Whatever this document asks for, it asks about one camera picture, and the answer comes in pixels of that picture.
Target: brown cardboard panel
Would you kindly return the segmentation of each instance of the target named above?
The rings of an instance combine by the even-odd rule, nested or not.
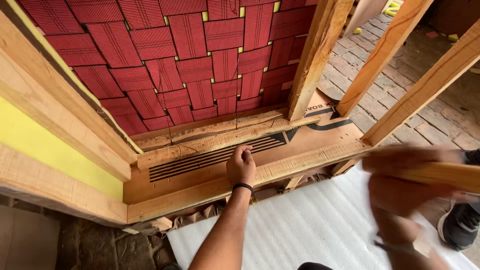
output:
[[[313,149],[359,139],[363,134],[349,118],[333,118],[331,102],[319,90],[313,95],[306,116],[323,115],[317,124],[280,132],[253,140],[252,155],[261,166]],[[132,169],[132,179],[124,184],[123,202],[134,204],[179,191],[227,175],[225,162],[235,146],[150,168]]]

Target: white foam sheet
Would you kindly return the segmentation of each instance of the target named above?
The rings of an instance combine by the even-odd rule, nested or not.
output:
[[[299,188],[250,206],[242,268],[296,270],[318,262],[334,270],[390,269],[376,233],[367,196],[369,174],[359,165],[329,181]],[[167,233],[178,264],[187,269],[217,217]],[[452,270],[477,270],[463,254],[441,246],[436,230],[416,216],[425,238]]]

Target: wooden plank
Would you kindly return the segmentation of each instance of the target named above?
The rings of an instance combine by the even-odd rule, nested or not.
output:
[[[237,118],[230,121],[215,123],[203,127],[193,128],[185,131],[172,132],[171,134],[165,134],[155,137],[153,139],[147,139],[138,141],[137,145],[144,151],[154,150],[161,146],[167,146],[170,144],[179,144],[195,139],[205,138],[215,134],[220,134],[232,130],[236,130],[242,127],[266,122],[275,118],[283,117],[287,113],[287,108],[273,110],[253,116]]]
[[[254,187],[286,177],[302,174],[314,168],[337,163],[356,157],[372,147],[364,141],[351,141],[343,144],[315,149],[290,158],[271,162],[257,167]],[[128,206],[128,223],[146,221],[160,216],[198,206],[231,194],[227,177],[217,178],[171,194],[163,195]]]
[[[357,162],[359,161],[360,160],[344,160],[339,162],[337,165],[335,165],[335,167],[333,167],[332,176],[337,176],[337,175],[346,173],[348,169],[355,166],[355,164],[357,164]]]
[[[380,144],[478,60],[480,20],[362,138]]]
[[[0,193],[108,226],[127,221],[127,205],[0,143]]]
[[[366,23],[373,17],[382,13],[385,4],[388,0],[360,0],[358,5],[355,7],[350,22],[345,24],[344,35],[350,34],[353,30],[360,27],[362,24]]]
[[[1,1],[0,10],[2,11],[0,12],[0,33],[5,41],[0,43],[0,49],[4,50],[15,63],[119,156],[130,164],[135,162],[137,153],[131,147],[137,146],[121,131],[111,115],[103,110],[99,101],[76,78],[15,1]],[[125,143],[124,139],[130,143],[131,147]]]
[[[155,130],[150,132],[145,132],[137,135],[130,136],[130,138],[144,151],[154,150],[156,148],[165,147],[172,145],[172,136],[175,134],[183,134],[189,132],[190,130],[197,130],[207,126],[219,125],[223,122],[229,122],[236,120],[238,118],[250,117],[261,113],[266,113],[273,110],[280,110],[287,107],[286,103],[276,104],[267,107],[261,107],[253,110],[238,112],[234,114],[222,115],[212,119],[206,119],[201,121],[195,121],[191,123],[176,125],[170,128],[165,128],[161,130]]]
[[[0,95],[55,136],[119,180],[130,180],[128,162],[58,103],[0,49]]]
[[[318,1],[292,85],[288,118],[303,117],[342,31],[353,0]]]
[[[449,184],[461,191],[480,194],[479,166],[430,162],[392,176],[424,184]]]
[[[201,155],[224,147],[241,144],[269,134],[290,130],[295,127],[317,123],[320,115],[288,121],[285,118],[266,121],[257,125],[244,127],[198,140],[189,141],[169,147],[156,149],[139,155],[138,168],[148,169],[174,160]]]
[[[390,22],[362,69],[342,97],[336,110],[348,116],[357,103],[367,93],[378,74],[390,62],[398,48],[405,42],[433,0],[406,1]]]
[[[292,177],[291,179],[289,179],[284,183],[283,189],[295,189],[295,187],[299,184],[302,177],[303,177],[303,174]]]

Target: finger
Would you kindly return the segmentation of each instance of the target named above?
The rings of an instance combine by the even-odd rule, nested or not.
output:
[[[244,162],[254,162],[252,154],[250,153],[250,150],[245,150],[241,156]]]
[[[243,162],[243,159],[241,157],[243,152],[245,150],[252,150],[252,149],[253,149],[253,146],[251,146],[251,145],[239,145],[239,146],[235,147],[235,149],[233,150],[232,158],[235,161]]]

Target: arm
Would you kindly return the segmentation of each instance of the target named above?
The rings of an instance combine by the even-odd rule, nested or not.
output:
[[[372,173],[369,181],[372,214],[378,225],[378,235],[385,244],[406,251],[389,250],[387,255],[393,270],[447,270],[447,264],[433,250],[429,258],[415,251],[413,242],[421,227],[410,217],[420,205],[435,197],[451,197],[454,189],[448,185],[418,184],[386,176],[388,172],[412,168],[423,162],[459,162],[458,152],[434,148],[395,146],[374,151],[364,158],[363,167]]]
[[[227,161],[227,173],[232,185],[255,181],[255,162],[250,154],[251,146],[238,146]],[[250,189],[236,188],[225,211],[215,223],[193,258],[190,270],[240,269],[243,238],[247,223]]]

